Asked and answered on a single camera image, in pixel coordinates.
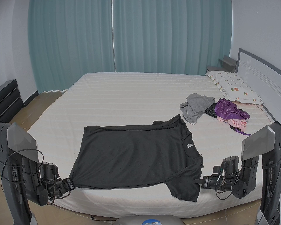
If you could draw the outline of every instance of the white patterned pillow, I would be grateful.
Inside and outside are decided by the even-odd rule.
[[[206,73],[229,101],[261,105],[260,96],[237,73],[211,71]]]

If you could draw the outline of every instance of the gray wall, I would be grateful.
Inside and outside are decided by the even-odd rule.
[[[243,48],[281,69],[281,0],[232,0],[230,57]]]
[[[16,79],[23,101],[37,91],[30,62],[29,0],[0,0],[0,85]]]

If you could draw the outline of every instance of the purple garment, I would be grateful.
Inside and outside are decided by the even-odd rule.
[[[250,115],[242,110],[237,109],[237,105],[225,98],[219,99],[215,106],[215,112],[217,116],[228,120],[228,119],[249,119]]]

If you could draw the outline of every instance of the curtain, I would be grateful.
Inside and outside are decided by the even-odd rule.
[[[231,0],[113,0],[116,72],[205,75],[229,56]]]
[[[111,0],[30,0],[28,40],[39,92],[115,71]]]

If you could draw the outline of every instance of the tiled floor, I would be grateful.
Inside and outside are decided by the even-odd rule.
[[[23,108],[11,121],[17,122],[22,128],[28,129],[41,116],[41,114],[63,93],[48,92],[38,95],[27,107]],[[13,224],[5,195],[0,189],[0,224]],[[39,225],[110,225],[113,222],[93,221],[88,214],[76,213],[57,206],[39,206],[29,202]],[[209,215],[182,219],[185,224],[196,225],[253,225],[260,200],[215,212]],[[95,217],[96,220],[114,220],[116,218]]]

